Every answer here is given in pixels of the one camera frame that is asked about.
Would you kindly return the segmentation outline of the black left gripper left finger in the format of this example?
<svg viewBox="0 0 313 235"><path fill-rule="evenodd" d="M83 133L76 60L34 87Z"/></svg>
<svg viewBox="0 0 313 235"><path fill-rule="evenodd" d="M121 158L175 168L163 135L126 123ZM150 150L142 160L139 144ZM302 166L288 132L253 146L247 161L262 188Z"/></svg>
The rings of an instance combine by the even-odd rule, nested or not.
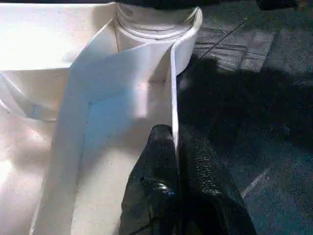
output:
<svg viewBox="0 0 313 235"><path fill-rule="evenodd" d="M178 190L172 128L155 125L128 177L119 234L173 235L179 221Z"/></svg>

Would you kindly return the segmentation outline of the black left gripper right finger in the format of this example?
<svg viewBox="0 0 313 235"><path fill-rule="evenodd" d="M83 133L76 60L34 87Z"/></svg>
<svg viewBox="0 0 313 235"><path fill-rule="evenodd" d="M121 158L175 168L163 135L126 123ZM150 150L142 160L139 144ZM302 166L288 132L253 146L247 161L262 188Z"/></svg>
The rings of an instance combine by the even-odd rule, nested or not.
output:
<svg viewBox="0 0 313 235"><path fill-rule="evenodd" d="M231 174L209 139L191 126L179 129L184 216L199 235L254 235L256 230Z"/></svg>

